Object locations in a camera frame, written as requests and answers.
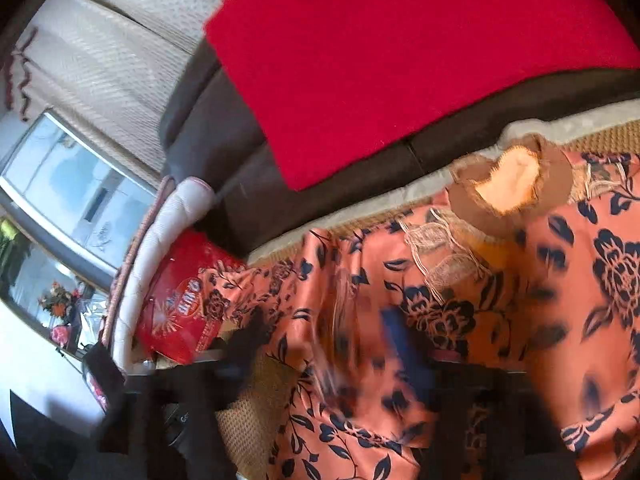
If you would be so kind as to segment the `red blanket on sofa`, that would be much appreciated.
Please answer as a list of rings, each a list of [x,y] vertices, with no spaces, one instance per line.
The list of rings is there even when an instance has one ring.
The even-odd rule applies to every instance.
[[[639,64],[603,0],[224,0],[205,32],[296,191],[523,80]]]

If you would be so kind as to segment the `beige dotted curtain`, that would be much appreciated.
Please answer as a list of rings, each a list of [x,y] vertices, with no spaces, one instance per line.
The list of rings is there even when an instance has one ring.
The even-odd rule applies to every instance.
[[[1,110],[29,125],[53,110],[157,186],[158,128],[222,0],[36,0],[1,62]]]

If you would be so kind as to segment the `wooden display cabinet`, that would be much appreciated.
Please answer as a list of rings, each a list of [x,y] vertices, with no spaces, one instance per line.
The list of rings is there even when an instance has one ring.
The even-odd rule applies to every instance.
[[[38,304],[54,281],[80,292],[62,320]],[[99,341],[107,305],[104,290],[52,257],[7,216],[1,218],[1,300],[37,335],[78,360]]]

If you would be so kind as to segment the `dark brown leather sofa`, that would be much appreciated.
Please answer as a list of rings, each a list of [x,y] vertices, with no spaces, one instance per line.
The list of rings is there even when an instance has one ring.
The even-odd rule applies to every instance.
[[[498,141],[510,122],[559,119],[639,94],[638,70],[578,70],[498,92],[303,191],[286,186],[253,113],[202,41],[160,120],[165,174],[217,197],[205,231],[235,256],[347,206],[393,191]]]

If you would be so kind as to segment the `artificial flower arrangement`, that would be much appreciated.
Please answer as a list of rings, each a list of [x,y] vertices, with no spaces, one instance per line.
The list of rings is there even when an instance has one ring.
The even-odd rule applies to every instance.
[[[54,318],[62,320],[70,314],[79,298],[77,288],[67,290],[61,283],[54,281],[51,288],[38,298],[38,304]]]

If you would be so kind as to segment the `maroon floral folded blanket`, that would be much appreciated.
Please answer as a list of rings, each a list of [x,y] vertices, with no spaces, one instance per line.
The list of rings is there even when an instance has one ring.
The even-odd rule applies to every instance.
[[[160,187],[154,196],[154,200],[148,210],[145,211],[140,226],[138,226],[137,231],[132,237],[125,254],[124,262],[117,269],[115,277],[113,278],[110,293],[107,298],[106,315],[103,317],[102,328],[100,331],[101,344],[103,344],[107,349],[111,347],[112,333],[114,330],[117,310],[120,302],[122,301],[122,295],[124,294],[124,289],[132,267],[134,266],[134,260],[136,260],[143,237],[152,226],[158,212],[160,211],[160,207],[166,202],[169,194],[175,191],[175,188],[176,184],[173,177],[163,177],[160,181]]]

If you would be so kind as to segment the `red gift box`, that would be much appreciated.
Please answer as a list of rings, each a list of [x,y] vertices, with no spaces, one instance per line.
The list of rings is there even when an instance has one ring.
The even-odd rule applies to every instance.
[[[186,229],[171,244],[152,277],[136,328],[145,354],[186,365],[208,349],[220,331],[221,315],[204,304],[200,273],[220,262],[242,263],[203,232]]]

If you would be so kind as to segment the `white quilted folded blanket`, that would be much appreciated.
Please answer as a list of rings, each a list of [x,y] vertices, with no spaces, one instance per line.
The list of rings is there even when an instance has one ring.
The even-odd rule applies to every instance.
[[[158,266],[179,235],[203,219],[214,204],[215,192],[203,180],[190,177],[175,184],[175,191],[169,194],[143,237],[117,310],[111,347],[107,350],[125,373],[134,368],[134,329]]]

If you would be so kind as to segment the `orange black floral garment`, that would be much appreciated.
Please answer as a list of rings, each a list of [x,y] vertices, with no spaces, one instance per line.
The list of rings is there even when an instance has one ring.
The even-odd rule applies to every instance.
[[[530,134],[470,155],[428,204],[354,234],[305,234],[269,266],[201,272],[239,326],[262,310],[267,356],[296,371],[270,479],[420,479],[436,415],[408,385],[382,312],[436,361],[525,376],[578,479],[639,474],[639,159]],[[480,476],[473,429],[461,479]]]

